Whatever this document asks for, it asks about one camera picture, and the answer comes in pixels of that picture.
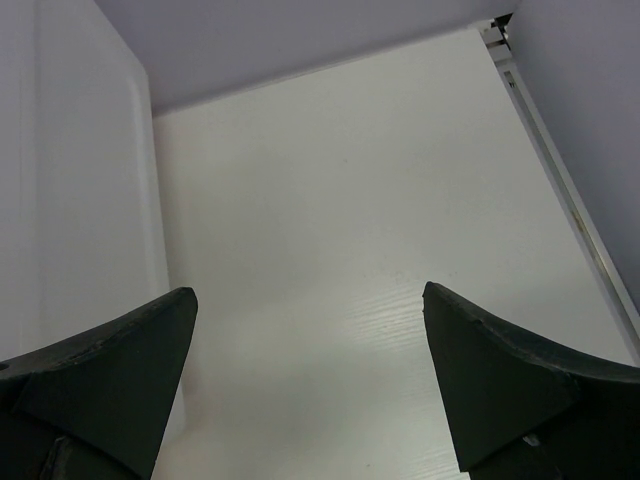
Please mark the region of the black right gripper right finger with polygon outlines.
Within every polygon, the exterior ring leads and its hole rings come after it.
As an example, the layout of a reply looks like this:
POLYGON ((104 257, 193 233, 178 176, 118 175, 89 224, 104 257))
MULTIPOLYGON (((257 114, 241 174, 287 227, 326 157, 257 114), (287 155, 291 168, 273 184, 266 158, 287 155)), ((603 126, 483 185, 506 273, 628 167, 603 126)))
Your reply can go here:
POLYGON ((636 479, 639 370, 505 321, 433 282, 424 323, 461 472, 636 479))

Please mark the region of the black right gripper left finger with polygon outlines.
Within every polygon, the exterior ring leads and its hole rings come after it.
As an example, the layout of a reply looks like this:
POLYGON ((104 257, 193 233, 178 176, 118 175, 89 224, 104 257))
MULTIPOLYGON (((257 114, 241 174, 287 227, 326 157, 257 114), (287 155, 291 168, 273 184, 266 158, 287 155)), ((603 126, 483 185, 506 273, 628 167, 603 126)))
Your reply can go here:
POLYGON ((150 478, 197 311, 181 287, 2 361, 2 478, 150 478))

